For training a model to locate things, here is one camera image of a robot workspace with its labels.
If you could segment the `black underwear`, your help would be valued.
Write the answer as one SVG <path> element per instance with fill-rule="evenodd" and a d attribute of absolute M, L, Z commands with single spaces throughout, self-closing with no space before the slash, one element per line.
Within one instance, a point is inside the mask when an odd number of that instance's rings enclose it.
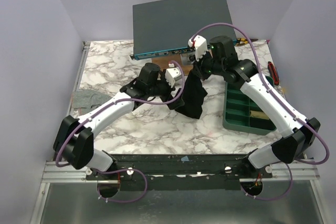
<path fill-rule="evenodd" d="M 202 105 L 206 96 L 207 92 L 202 86 L 201 79 L 191 70 L 184 82 L 182 95 L 167 106 L 186 117 L 199 119 L 203 113 Z"/>

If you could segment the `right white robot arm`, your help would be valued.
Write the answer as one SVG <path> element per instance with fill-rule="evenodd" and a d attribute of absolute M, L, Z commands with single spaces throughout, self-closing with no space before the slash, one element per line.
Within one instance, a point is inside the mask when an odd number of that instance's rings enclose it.
<path fill-rule="evenodd" d="M 210 75 L 224 80 L 248 96 L 270 118 L 281 139 L 251 152 L 241 165 L 242 173 L 249 178 L 260 169 L 275 162 L 292 163 L 314 141 L 320 122 L 308 119 L 294 109 L 267 81 L 258 60 L 238 59 L 233 41 L 217 36 L 210 41 L 194 36 L 188 46 L 195 50 L 194 71 L 203 80 Z"/>

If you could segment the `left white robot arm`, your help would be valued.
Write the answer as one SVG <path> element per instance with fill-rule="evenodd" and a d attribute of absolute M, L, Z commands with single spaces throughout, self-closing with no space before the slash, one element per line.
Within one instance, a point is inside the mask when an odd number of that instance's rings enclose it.
<path fill-rule="evenodd" d="M 112 179 L 117 171 L 114 159 L 107 152 L 95 149 L 95 138 L 118 118 L 144 103 L 150 104 L 150 97 L 160 97 L 161 103 L 167 105 L 173 99 L 171 93 L 180 77 L 180 69 L 174 63 L 161 70 L 148 62 L 136 78 L 122 86 L 107 102 L 78 118 L 65 117 L 53 146 L 57 153 L 56 165 L 63 167 L 61 160 L 64 159 L 66 165 L 75 169 L 88 167 L 98 170 L 104 179 Z"/>

